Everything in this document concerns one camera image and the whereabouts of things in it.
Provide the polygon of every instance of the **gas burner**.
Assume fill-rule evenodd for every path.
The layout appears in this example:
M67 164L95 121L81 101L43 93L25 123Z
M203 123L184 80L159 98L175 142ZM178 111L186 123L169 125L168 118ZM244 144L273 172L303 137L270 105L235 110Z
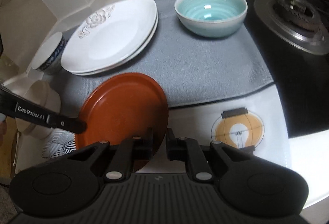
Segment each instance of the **gas burner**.
M262 22L280 38L311 54L329 53L329 32L305 0L255 0Z

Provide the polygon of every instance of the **silver screw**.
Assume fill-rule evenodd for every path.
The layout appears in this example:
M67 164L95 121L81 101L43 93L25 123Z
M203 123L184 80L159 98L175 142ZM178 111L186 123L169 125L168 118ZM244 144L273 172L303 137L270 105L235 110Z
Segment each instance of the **silver screw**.
M210 180L213 176L208 172L199 172L195 175L198 180Z
M106 173L106 177L110 180L118 180L122 178L122 174L119 171L111 171Z

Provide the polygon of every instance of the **floor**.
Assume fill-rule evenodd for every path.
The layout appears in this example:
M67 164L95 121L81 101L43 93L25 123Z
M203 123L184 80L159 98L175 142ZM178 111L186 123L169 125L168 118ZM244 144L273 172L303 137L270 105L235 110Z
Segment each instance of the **floor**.
M10 200L8 188L0 186L0 224L7 224L16 215L16 210ZM328 224L329 197L310 206L301 214L310 224Z

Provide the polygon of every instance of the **turquoise bowl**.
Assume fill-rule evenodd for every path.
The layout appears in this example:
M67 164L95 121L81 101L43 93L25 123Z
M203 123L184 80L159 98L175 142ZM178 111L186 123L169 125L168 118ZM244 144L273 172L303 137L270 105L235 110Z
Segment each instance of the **turquoise bowl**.
M195 34L221 38L237 31L246 18L246 0L176 0L182 24Z

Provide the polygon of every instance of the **blue and white bowl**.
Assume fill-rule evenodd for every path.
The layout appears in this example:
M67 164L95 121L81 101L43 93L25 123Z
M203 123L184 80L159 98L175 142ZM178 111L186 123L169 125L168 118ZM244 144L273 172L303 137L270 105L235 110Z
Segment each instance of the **blue and white bowl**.
M246 18L246 0L176 0L182 24L204 37L226 37L237 31Z
M60 58L65 48L66 41L62 32L57 32L46 40L34 56L31 68L54 74L61 69Z

